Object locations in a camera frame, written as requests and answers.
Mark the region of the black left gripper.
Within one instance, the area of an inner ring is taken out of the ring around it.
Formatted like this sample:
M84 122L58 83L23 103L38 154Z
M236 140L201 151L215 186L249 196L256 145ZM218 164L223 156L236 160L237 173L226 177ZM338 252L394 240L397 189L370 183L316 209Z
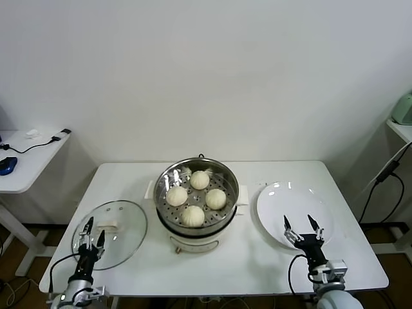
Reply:
M91 244L91 230L94 217L91 217L79 233L79 260L75 269L75 279L92 280L95 263L104 253L105 230L101 230L96 245Z

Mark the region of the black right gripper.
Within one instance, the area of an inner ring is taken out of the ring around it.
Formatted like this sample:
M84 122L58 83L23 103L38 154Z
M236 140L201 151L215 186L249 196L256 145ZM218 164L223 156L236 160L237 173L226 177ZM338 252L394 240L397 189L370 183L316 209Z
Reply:
M309 222L315 234L302 234L299 235L292 230L292 226L284 215L284 236L290 242L294 244L295 248L302 250L308 261L309 268L316 268L321 265L327 264L328 260L325 258L322 246L324 244L323 228L320 228L318 222L308 215Z

